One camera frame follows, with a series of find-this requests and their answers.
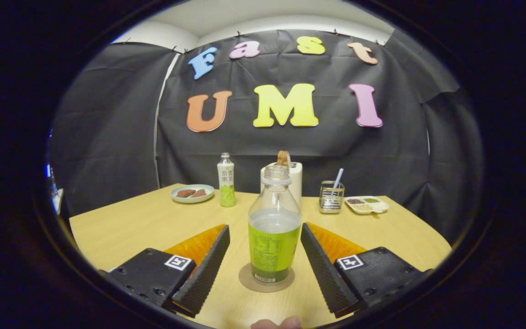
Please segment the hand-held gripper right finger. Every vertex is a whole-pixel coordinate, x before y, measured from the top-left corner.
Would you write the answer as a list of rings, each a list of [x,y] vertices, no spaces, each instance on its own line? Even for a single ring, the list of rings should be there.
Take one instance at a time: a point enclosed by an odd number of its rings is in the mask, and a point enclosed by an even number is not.
[[[301,243],[335,317],[360,312],[392,300],[419,285],[430,271],[420,271],[387,248],[361,246],[312,223],[301,228]]]

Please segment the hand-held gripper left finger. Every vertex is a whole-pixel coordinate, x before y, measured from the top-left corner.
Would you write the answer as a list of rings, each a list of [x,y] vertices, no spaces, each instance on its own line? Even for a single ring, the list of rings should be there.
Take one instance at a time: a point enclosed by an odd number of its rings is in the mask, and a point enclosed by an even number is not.
[[[221,224],[165,251],[146,248],[101,273],[135,298],[195,317],[210,293],[229,245],[229,227]]]

